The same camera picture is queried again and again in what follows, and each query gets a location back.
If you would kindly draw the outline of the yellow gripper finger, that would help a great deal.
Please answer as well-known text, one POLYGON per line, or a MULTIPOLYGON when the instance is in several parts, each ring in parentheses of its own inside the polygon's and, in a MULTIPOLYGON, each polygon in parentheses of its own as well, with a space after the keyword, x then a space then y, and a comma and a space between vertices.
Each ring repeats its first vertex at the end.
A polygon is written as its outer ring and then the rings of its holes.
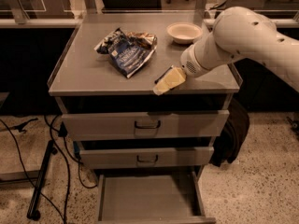
POLYGON ((180 67, 173 66, 159 82, 155 84, 153 92, 162 95, 186 81, 186 74, 180 67))

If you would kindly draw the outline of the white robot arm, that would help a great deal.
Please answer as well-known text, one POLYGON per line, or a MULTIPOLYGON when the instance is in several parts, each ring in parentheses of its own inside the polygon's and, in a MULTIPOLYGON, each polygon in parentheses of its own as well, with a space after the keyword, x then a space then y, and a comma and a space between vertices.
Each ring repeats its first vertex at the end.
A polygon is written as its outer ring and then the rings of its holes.
POLYGON ((153 92, 161 95, 216 67, 251 59, 299 91, 299 41, 277 31, 264 15, 245 7, 229 7, 215 20, 212 31, 183 51, 180 67, 169 68, 153 92))

